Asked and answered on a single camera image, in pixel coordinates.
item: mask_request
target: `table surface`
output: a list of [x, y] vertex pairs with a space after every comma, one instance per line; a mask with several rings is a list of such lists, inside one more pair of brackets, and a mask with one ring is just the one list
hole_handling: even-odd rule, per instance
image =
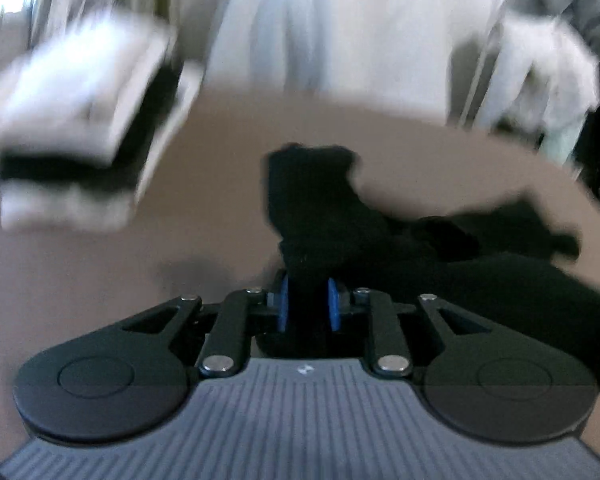
[[[568, 272], [600, 289], [600, 208], [560, 168], [519, 146], [301, 96], [205, 89], [124, 230], [0, 228], [0, 461], [26, 440], [11, 383], [27, 358], [177, 295], [219, 301], [264, 283], [278, 237], [262, 157], [286, 142], [360, 155], [365, 201], [405, 216], [490, 208], [530, 192], [550, 225], [574, 227]], [[584, 436], [600, 453], [600, 400]]]

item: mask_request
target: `white fabric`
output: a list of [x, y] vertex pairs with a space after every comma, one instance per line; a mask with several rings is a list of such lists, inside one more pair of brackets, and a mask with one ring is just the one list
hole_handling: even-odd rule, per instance
[[205, 78], [317, 92], [443, 122], [445, 0], [229, 0]]
[[103, 12], [0, 75], [0, 148], [109, 164], [175, 41], [152, 18]]
[[25, 180], [0, 185], [0, 221], [8, 231], [36, 226], [64, 226], [74, 230], [108, 232], [123, 228], [133, 218], [155, 169], [173, 137], [187, 120], [202, 82], [202, 68], [184, 65], [176, 103], [156, 131], [138, 186], [133, 191], [94, 193], [77, 184], [49, 186]]
[[542, 132], [541, 151], [563, 164], [578, 140], [574, 129], [600, 104], [598, 58], [555, 19], [510, 12], [500, 28], [500, 53], [474, 125], [491, 129], [506, 119], [517, 131]]

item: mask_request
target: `gray ribbed plate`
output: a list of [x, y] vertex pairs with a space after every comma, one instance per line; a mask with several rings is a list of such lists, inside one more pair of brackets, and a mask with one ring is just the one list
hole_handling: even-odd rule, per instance
[[453, 432], [412, 387], [357, 360], [252, 359], [204, 381], [181, 412], [133, 441], [65, 448], [33, 439], [0, 466], [10, 480], [600, 479], [573, 437], [507, 448]]

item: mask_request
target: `silver screw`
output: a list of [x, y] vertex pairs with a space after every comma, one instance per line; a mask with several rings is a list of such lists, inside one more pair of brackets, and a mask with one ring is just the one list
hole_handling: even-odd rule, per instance
[[234, 366], [234, 360], [226, 355], [210, 355], [202, 366], [209, 372], [227, 372]]
[[409, 368], [409, 360], [401, 355], [385, 355], [378, 359], [378, 366], [385, 372], [400, 373]]

